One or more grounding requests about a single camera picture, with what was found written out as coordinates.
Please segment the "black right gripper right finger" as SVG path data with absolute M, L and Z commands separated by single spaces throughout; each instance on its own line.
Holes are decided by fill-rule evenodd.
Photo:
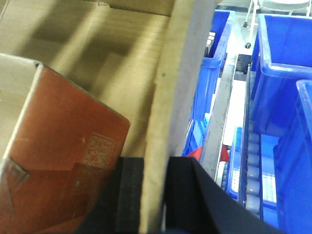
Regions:
M 228 196 L 193 157 L 171 157 L 164 201 L 166 233 L 279 234 Z

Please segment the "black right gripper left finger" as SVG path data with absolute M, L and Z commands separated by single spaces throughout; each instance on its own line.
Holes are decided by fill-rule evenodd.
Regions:
M 137 234 L 144 160 L 120 157 L 106 188 L 77 234 Z

